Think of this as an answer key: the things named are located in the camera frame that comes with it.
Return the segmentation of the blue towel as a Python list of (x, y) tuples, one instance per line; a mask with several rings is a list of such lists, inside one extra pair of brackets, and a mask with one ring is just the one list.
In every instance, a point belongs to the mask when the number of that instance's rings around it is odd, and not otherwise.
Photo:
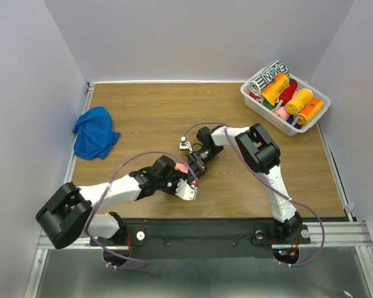
[(103, 106), (89, 109), (76, 121), (74, 154), (84, 160), (105, 159), (121, 133), (113, 130), (113, 120)]

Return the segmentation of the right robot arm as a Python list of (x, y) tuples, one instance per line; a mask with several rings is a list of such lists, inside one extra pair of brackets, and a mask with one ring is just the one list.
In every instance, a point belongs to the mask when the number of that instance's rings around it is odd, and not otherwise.
[(187, 136), (181, 138), (180, 149), (188, 150), (187, 159), (196, 177), (205, 173), (209, 161), (225, 146), (234, 149), (249, 171), (265, 186), (274, 221), (274, 237), (288, 242), (302, 226), (302, 218), (288, 195), (280, 169), (280, 148), (259, 123), (232, 128), (216, 124), (202, 127), (196, 134), (200, 149), (194, 151)]

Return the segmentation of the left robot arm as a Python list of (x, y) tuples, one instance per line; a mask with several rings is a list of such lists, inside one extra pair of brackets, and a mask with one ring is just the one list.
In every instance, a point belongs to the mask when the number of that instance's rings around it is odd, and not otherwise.
[(133, 171), (112, 182), (77, 187), (62, 184), (37, 212), (35, 219), (56, 249), (71, 245), (78, 238), (106, 238), (118, 245), (126, 229), (116, 214), (98, 215), (101, 209), (134, 202), (162, 191), (184, 201), (196, 198), (197, 188), (175, 162), (161, 156), (152, 166)]

